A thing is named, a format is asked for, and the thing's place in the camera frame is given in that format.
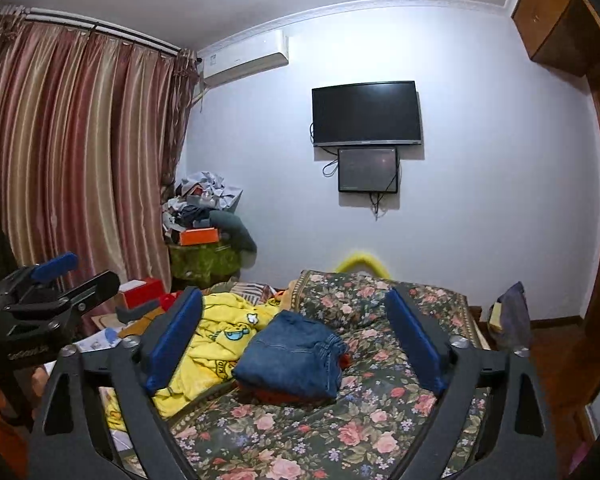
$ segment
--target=cardboard box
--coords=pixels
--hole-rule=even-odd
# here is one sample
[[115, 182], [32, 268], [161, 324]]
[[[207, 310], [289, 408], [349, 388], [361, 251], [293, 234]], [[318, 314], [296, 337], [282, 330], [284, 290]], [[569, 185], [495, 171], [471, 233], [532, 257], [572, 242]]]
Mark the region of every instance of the cardboard box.
[[215, 227], [187, 229], [180, 233], [180, 245], [213, 244], [219, 239], [218, 229]]
[[133, 280], [120, 285], [120, 293], [125, 297], [127, 308], [134, 308], [164, 294], [164, 285], [158, 278]]

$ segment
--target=yellow blanket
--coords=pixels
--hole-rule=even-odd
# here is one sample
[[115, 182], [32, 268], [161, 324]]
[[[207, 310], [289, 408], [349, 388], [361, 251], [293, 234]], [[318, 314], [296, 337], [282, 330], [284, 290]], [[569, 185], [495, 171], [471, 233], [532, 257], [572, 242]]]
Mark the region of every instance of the yellow blanket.
[[[202, 319], [167, 388], [154, 404], [162, 418], [179, 412], [209, 387], [232, 377], [236, 361], [251, 338], [279, 312], [272, 304], [253, 306], [230, 292], [203, 298]], [[125, 430], [115, 399], [105, 406], [111, 428]]]

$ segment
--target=wooden floor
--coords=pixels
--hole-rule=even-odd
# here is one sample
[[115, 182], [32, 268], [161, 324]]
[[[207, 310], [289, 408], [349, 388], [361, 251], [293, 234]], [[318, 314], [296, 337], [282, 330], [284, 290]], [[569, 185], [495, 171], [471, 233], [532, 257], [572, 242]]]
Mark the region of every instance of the wooden floor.
[[586, 378], [574, 376], [570, 386], [564, 387], [565, 363], [582, 348], [584, 331], [573, 324], [537, 328], [533, 336], [531, 359], [544, 386], [554, 425], [560, 478], [565, 478], [573, 453], [586, 439], [574, 416], [574, 407], [586, 392]]

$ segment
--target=power cord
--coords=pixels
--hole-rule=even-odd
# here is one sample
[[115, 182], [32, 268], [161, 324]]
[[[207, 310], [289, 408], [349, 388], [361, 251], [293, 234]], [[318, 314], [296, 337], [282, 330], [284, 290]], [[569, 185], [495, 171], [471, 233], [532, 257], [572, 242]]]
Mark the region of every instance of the power cord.
[[[309, 126], [309, 137], [311, 137], [311, 143], [313, 144], [314, 143], [314, 124], [313, 123], [311, 123], [311, 125]], [[329, 153], [329, 155], [336, 156], [336, 157], [338, 156], [337, 152], [332, 152], [331, 150], [327, 150], [326, 148], [324, 148], [322, 146], [320, 146], [320, 148], [322, 150], [324, 150], [325, 152]], [[333, 166], [333, 169], [327, 172], [327, 168], [329, 168], [330, 166]], [[338, 159], [336, 158], [335, 160], [332, 160], [331, 162], [329, 162], [322, 168], [322, 176], [330, 177], [330, 176], [335, 175], [337, 171], [338, 171]]]
[[398, 161], [398, 166], [395, 168], [395, 175], [391, 179], [389, 184], [387, 184], [387, 186], [384, 188], [384, 191], [382, 193], [379, 193], [379, 192], [369, 193], [369, 200], [371, 200], [371, 211], [373, 212], [374, 216], [376, 217], [376, 220], [378, 220], [378, 212], [380, 210], [380, 201], [384, 198], [384, 195], [391, 187], [391, 184], [394, 183], [394, 180], [396, 178], [398, 179], [398, 182], [399, 182], [399, 180], [400, 180], [400, 162], [399, 161]]

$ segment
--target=denim jeans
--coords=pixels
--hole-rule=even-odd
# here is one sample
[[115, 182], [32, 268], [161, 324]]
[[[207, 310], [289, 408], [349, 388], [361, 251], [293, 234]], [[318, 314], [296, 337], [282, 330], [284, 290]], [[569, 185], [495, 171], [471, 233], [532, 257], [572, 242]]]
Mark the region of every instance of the denim jeans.
[[334, 399], [344, 341], [318, 321], [283, 310], [258, 332], [233, 370], [245, 386], [303, 399]]

